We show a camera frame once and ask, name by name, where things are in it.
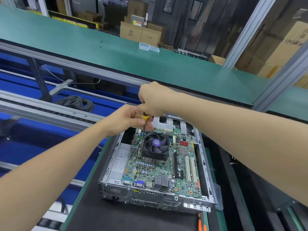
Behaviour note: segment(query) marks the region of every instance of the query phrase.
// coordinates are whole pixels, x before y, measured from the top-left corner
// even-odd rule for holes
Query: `hand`
[[[142,103],[137,106],[139,112],[146,112],[150,116],[161,116],[169,112],[172,102],[168,102],[176,97],[177,92],[160,85],[157,82],[143,84],[139,90],[139,99]]]
[[[150,116],[145,123],[142,112],[138,112],[136,106],[125,104],[105,117],[101,122],[108,136],[113,136],[127,130],[129,127],[137,127],[143,130],[144,124],[146,124],[145,131],[153,130],[152,121],[153,118]]]

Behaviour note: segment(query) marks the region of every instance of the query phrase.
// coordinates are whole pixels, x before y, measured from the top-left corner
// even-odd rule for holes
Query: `circuit board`
[[[141,156],[143,136],[142,130],[136,129],[130,155],[122,176],[125,185],[139,186],[152,189],[157,175],[169,179],[169,187],[166,192],[173,192],[202,198],[200,181],[198,176],[195,149],[191,136],[182,135],[179,129],[166,130],[155,128],[155,133],[169,136],[169,158],[160,164],[148,164]]]

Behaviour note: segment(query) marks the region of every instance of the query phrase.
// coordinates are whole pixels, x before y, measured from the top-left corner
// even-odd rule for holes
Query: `forearm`
[[[106,135],[98,122],[1,177],[0,230],[31,230]]]
[[[178,94],[170,112],[195,125],[251,170],[308,205],[308,125]]]

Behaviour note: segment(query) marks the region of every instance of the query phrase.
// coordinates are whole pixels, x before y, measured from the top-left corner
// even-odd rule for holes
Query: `black pcie slot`
[[[177,153],[176,151],[173,153],[173,160],[174,160],[174,176],[177,177]]]

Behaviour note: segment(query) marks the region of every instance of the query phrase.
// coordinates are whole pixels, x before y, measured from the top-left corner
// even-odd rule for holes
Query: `ventilation grille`
[[[128,191],[125,188],[117,186],[104,186],[104,192],[114,196],[127,197]]]
[[[141,191],[137,192],[133,199],[142,200],[146,202],[158,203],[163,197],[155,192]]]

